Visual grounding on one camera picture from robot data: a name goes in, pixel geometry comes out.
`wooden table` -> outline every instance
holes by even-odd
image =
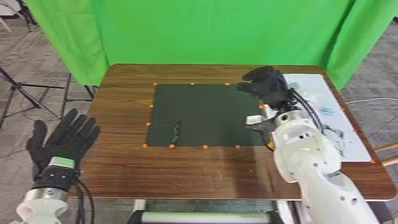
[[[240,82],[260,66],[114,65],[107,72],[89,116],[101,126],[94,149],[84,161],[84,182],[96,198],[133,199],[300,199],[297,184],[279,176],[272,152],[263,146],[142,148],[155,83]],[[315,66],[276,66],[284,73],[318,73]],[[345,163],[364,198],[388,200],[396,188],[364,138],[340,94],[329,86],[357,129],[375,163]]]

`fingers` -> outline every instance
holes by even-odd
[[[258,82],[261,81],[263,79],[267,79],[268,75],[272,75],[272,73],[276,72],[277,70],[274,69],[272,66],[267,66],[267,67],[261,67],[261,68],[256,68],[242,77],[242,79],[245,81],[253,81],[253,82]]]
[[[45,156],[45,151],[43,151],[45,138],[46,138],[46,124],[39,120],[34,122],[34,135],[27,142],[27,150],[29,150],[34,163],[39,162],[41,157]]]
[[[91,146],[94,145],[100,132],[101,132],[101,128],[96,126],[91,133],[89,133],[87,139],[85,139],[85,144],[84,144],[85,147],[87,147],[85,150],[89,150]]]
[[[50,136],[48,141],[46,141],[46,145],[57,145],[59,144],[59,141],[61,141],[62,136],[66,134],[66,131],[69,129],[69,126],[71,126],[73,120],[77,118],[77,115],[78,115],[78,110],[71,109],[69,113],[66,114],[66,116],[61,120],[59,126],[54,130],[52,136]]]
[[[59,144],[68,144],[73,141],[75,136],[78,134],[78,130],[84,126],[85,119],[87,119],[87,116],[80,114],[78,119],[75,120],[71,127],[64,133],[64,136],[61,138]]]
[[[237,84],[238,91],[244,91],[245,93],[253,93],[254,91],[254,84],[251,82],[240,82]]]
[[[73,145],[75,146],[84,145],[84,142],[85,142],[87,136],[91,134],[94,125],[96,125],[96,118],[93,117],[89,119],[89,121],[85,122],[85,125],[84,125],[84,127],[82,127],[82,129],[78,131],[78,134],[77,134],[77,137],[75,137],[75,140],[73,140]]]

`floor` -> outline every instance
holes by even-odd
[[[27,32],[23,20],[7,20],[13,33],[0,27],[0,66],[14,79],[22,82],[64,86],[68,70],[48,43],[39,28]],[[398,98],[398,23],[391,23],[386,34],[357,69],[354,78],[343,89],[343,98],[348,101],[375,97]],[[6,106],[9,85],[0,81],[0,112]],[[32,95],[43,94],[41,89],[30,89]],[[52,90],[45,103],[54,111],[61,111],[62,91]],[[73,83],[71,97],[87,98],[82,86]],[[11,111],[29,108],[27,101],[16,96]],[[89,103],[75,102],[68,108],[78,108],[85,113]],[[359,121],[373,146],[398,141],[398,101],[377,100],[352,103],[350,109]],[[43,119],[50,128],[57,120],[39,111],[32,110],[7,118],[0,130],[0,223],[18,219],[14,208],[22,202],[23,194],[30,188],[30,159],[23,150],[32,133],[32,120]],[[380,153],[380,158],[398,154],[398,150]],[[398,165],[388,167],[398,183]],[[398,218],[398,199],[388,202],[391,213]],[[126,223],[133,201],[96,200],[96,223]],[[231,211],[263,212],[272,209],[267,201],[149,201],[149,210],[174,211]],[[64,223],[73,223],[73,211],[62,216]]]

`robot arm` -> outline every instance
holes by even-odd
[[[75,180],[73,160],[54,157],[43,172],[43,178],[25,194],[16,213],[27,224],[61,223],[57,216],[68,210],[68,189]]]
[[[334,144],[302,111],[281,114],[276,124],[277,169],[284,180],[299,182],[304,208],[315,223],[379,223],[356,184],[340,172],[341,157]]]
[[[61,224],[68,191],[78,184],[80,161],[100,135],[96,120],[73,109],[46,138],[46,124],[36,121],[27,150],[34,162],[34,186],[16,208],[23,224]]]
[[[299,183],[302,202],[315,223],[377,224],[356,184],[340,172],[336,145],[322,133],[320,121],[309,119],[311,113],[306,114],[295,106],[304,99],[286,87],[283,73],[272,67],[263,67],[247,73],[244,80],[251,82],[238,84],[238,90],[251,93],[279,111],[265,121],[261,118],[253,122],[254,119],[249,118],[247,127],[254,131],[274,133],[277,170],[286,182]]]

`black glove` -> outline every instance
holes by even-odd
[[[41,174],[54,156],[75,160],[75,169],[78,169],[85,152],[100,135],[100,127],[96,126],[94,118],[85,122],[87,116],[82,114],[77,116],[78,110],[73,109],[61,120],[46,143],[46,124],[41,120],[34,123],[34,136],[27,143],[27,150],[36,165],[34,177]]]
[[[272,108],[290,101],[288,84],[283,73],[274,67],[256,68],[242,77],[249,82],[237,85],[237,89],[251,93]]]

